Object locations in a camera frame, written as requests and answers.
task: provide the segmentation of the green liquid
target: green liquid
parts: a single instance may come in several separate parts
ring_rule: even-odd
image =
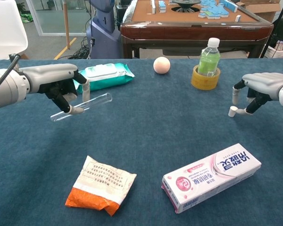
[[[212,53],[212,48],[206,48],[202,51],[198,73],[204,76],[213,76],[217,69],[218,62],[220,60],[220,53],[216,49]]]

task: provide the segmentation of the blue table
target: blue table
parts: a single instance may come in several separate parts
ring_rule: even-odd
[[[268,102],[253,116],[227,116],[232,86],[246,73],[283,73],[283,59],[221,60],[216,89],[190,84],[197,60],[171,60],[166,75],[153,61],[20,61],[21,67],[122,62],[136,78],[99,90],[113,101],[88,113],[51,122],[59,109],[45,95],[28,95],[0,109],[0,226],[248,225],[283,226],[283,107]],[[6,68],[9,61],[0,61]],[[245,107],[247,89],[239,107]],[[160,188],[164,174],[240,143],[262,162],[252,177],[192,209],[175,214]],[[136,173],[113,217],[64,203],[86,156]]]

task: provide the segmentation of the pink ball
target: pink ball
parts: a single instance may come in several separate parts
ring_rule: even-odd
[[[153,68],[158,74],[165,74],[170,70],[170,61],[166,57],[159,57],[154,61]]]

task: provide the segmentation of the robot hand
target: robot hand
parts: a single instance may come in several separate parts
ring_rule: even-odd
[[[8,69],[0,69],[0,80]],[[82,108],[72,107],[69,102],[77,98],[73,80],[82,84],[83,102],[90,99],[89,82],[73,64],[42,65],[12,68],[0,83],[0,107],[26,98],[27,94],[44,93],[60,110],[68,114],[82,113]]]
[[[235,113],[252,115],[267,101],[278,100],[283,106],[283,74],[280,73],[255,73],[246,74],[242,80],[233,86],[233,104],[238,104],[240,89],[248,87],[247,100],[250,103],[245,109],[231,107],[229,115]]]

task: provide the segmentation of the green drink bottle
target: green drink bottle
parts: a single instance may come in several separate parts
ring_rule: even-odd
[[[220,53],[218,50],[220,40],[217,38],[210,38],[208,40],[208,47],[201,51],[198,73],[203,76],[214,76],[218,62],[220,60]]]

